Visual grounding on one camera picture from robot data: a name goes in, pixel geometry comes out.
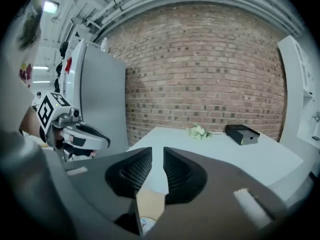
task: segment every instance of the sleeve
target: sleeve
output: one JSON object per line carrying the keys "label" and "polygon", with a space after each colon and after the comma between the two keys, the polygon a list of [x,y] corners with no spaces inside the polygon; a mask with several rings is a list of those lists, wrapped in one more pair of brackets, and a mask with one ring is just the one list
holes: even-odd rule
{"label": "sleeve", "polygon": [[34,96],[0,58],[0,128],[8,133],[18,132]]}

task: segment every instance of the white ceiling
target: white ceiling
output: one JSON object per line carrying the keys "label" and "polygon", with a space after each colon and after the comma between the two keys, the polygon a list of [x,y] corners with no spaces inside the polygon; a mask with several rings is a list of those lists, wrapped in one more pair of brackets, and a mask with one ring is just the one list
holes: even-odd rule
{"label": "white ceiling", "polygon": [[108,31],[127,19],[151,8],[177,2],[213,2],[233,5],[264,18],[279,29],[298,36],[304,23],[288,0],[52,0],[59,3],[55,14],[44,12],[41,18],[41,41],[35,66],[49,66],[49,71],[34,70],[34,81],[56,78],[61,62],[59,47],[66,40],[72,18],[80,19],[93,34],[92,42],[101,42]]}

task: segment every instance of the refrigerator door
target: refrigerator door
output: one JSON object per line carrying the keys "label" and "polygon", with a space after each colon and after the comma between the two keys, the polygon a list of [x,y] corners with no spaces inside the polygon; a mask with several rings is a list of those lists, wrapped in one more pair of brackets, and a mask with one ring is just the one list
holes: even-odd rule
{"label": "refrigerator door", "polygon": [[97,157],[128,150],[125,105],[126,65],[99,47],[86,47],[81,85],[80,108],[82,120],[111,140],[97,152]]}
{"label": "refrigerator door", "polygon": [[86,43],[82,39],[81,42],[74,48],[71,54],[71,66],[69,73],[65,75],[65,93],[63,94],[68,102],[75,108],[81,109],[80,104],[80,85],[82,66],[84,62],[84,54],[86,51]]}

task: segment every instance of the ceiling light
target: ceiling light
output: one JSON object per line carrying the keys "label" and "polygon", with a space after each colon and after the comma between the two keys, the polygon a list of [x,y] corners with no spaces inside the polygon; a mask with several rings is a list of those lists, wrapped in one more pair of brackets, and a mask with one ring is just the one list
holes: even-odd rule
{"label": "ceiling light", "polygon": [[52,1],[45,1],[43,10],[47,13],[55,14],[57,12],[58,7],[58,3]]}
{"label": "ceiling light", "polygon": [[48,84],[50,81],[33,81],[34,84]]}
{"label": "ceiling light", "polygon": [[34,70],[48,70],[49,67],[48,66],[34,66],[33,69]]}

